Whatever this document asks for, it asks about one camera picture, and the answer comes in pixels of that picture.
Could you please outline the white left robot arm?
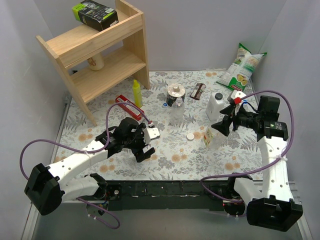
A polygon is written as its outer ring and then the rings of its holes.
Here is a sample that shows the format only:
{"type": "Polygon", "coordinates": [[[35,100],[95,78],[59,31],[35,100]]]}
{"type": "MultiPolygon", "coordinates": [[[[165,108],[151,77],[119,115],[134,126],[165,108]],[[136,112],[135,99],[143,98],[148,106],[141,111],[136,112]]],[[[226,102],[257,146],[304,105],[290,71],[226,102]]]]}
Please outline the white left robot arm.
{"type": "Polygon", "coordinates": [[[101,200],[107,194],[107,181],[97,173],[81,179],[75,177],[89,167],[102,162],[123,149],[128,149],[136,161],[142,161],[155,153],[152,147],[144,151],[160,132],[153,123],[145,125],[126,117],[118,126],[107,128],[80,152],[50,165],[36,165],[29,176],[24,193],[42,216],[56,210],[62,202],[90,196],[101,200]]]}

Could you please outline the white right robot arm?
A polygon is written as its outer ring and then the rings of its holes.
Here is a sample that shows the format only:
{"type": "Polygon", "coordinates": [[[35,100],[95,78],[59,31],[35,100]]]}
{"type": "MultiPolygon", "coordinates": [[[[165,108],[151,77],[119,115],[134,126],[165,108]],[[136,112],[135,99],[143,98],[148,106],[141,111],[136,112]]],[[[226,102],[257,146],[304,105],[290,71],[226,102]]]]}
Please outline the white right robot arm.
{"type": "Polygon", "coordinates": [[[229,105],[220,111],[222,121],[212,127],[225,136],[229,127],[252,129],[261,152],[262,189],[259,190],[249,173],[233,173],[228,177],[227,195],[239,197],[246,206],[250,225],[288,231],[303,215],[303,207],[295,203],[290,190],[286,151],[290,144],[287,124],[278,120],[280,99],[261,96],[256,112],[246,111],[240,97],[229,98],[229,105]]]}

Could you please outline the clear bottle with label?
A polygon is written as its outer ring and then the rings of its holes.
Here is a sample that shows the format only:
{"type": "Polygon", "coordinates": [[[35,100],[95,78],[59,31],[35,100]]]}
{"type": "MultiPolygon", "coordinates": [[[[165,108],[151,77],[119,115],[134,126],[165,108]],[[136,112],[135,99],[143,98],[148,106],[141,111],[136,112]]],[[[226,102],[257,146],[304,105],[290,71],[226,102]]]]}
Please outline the clear bottle with label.
{"type": "Polygon", "coordinates": [[[210,125],[204,132],[203,141],[207,148],[218,150],[227,137],[210,125]]]}

